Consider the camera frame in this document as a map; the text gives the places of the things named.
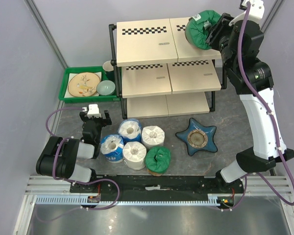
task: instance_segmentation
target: green wrapped roll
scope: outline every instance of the green wrapped roll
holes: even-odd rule
[[[208,31],[206,28],[216,25],[220,17],[221,15],[213,10],[206,10],[191,17],[185,29],[187,41],[200,49],[211,49],[206,43],[208,37]]]
[[[165,147],[155,146],[146,155],[146,168],[154,173],[163,174],[169,167],[171,153]]]

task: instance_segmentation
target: cup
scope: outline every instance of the cup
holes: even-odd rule
[[[104,64],[102,65],[102,68],[103,68],[104,73],[106,74],[106,77],[108,78],[108,80],[115,82],[114,68],[111,65],[111,61],[104,62]]]

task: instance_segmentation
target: black shelf frame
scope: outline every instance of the black shelf frame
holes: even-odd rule
[[[111,52],[112,52],[112,60],[111,65],[114,68],[114,77],[116,83],[116,91],[117,97],[121,100],[121,109],[122,109],[122,118],[127,119],[127,99],[122,96],[122,79],[121,79],[121,69],[117,66],[117,57],[116,50],[114,45],[114,36],[113,31],[117,29],[115,24],[109,25],[109,35],[110,35],[110,44],[111,44]],[[216,60],[212,60],[214,67],[216,67]],[[222,84],[221,90],[226,89],[227,87],[227,76],[224,67],[222,67]],[[211,106],[209,107],[210,112],[214,112],[216,110],[216,92],[211,92]]]

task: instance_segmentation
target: green tray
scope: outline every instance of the green tray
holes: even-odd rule
[[[104,73],[102,66],[96,67],[72,67],[66,68],[63,75],[62,85],[59,93],[59,100],[64,101],[64,103],[84,103],[84,102],[107,102],[107,101],[120,101],[120,98],[116,96],[116,92],[113,95],[99,95],[99,96],[89,96],[89,97],[73,97],[64,98],[65,92],[67,90],[69,74],[70,73],[81,73],[81,72],[101,72],[101,80],[108,80],[106,74]]]

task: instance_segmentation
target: wooden plate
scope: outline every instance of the wooden plate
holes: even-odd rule
[[[82,72],[74,76],[69,82],[68,91],[72,96],[92,96],[96,93],[100,78],[91,72]]]

